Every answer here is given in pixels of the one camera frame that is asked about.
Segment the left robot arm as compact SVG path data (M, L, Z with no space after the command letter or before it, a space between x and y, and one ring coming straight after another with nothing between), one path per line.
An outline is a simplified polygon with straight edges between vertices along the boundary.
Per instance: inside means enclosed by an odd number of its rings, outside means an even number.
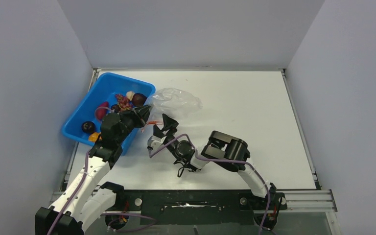
M57 200L35 214L37 235L82 235L117 202L120 185L107 182L95 195L92 192L122 155L127 137L133 130L146 126L151 109L150 105L143 105L104 116L101 133L87 153L81 171Z

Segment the clear zip top bag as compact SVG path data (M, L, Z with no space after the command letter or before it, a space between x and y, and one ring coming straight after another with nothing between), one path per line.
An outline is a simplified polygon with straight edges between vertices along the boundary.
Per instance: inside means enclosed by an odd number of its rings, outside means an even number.
M203 108L200 98L177 88L160 89L151 95L146 103L152 107L147 126L163 125L163 114L178 120Z

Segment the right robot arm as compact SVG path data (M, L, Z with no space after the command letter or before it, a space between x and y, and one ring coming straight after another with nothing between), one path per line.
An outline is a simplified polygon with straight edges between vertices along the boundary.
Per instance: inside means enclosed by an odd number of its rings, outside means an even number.
M179 125L176 120L163 115L163 124L163 128L156 124L153 126L153 134L147 141L149 157L167 149L175 159L174 164L181 165L178 177L185 170L199 172L206 164L213 162L229 172L237 173L250 188L260 208L274 212L286 210L285 196L278 193L275 185L266 181L256 167L248 162L251 154L244 140L212 131L206 145L198 149L188 134L175 136Z

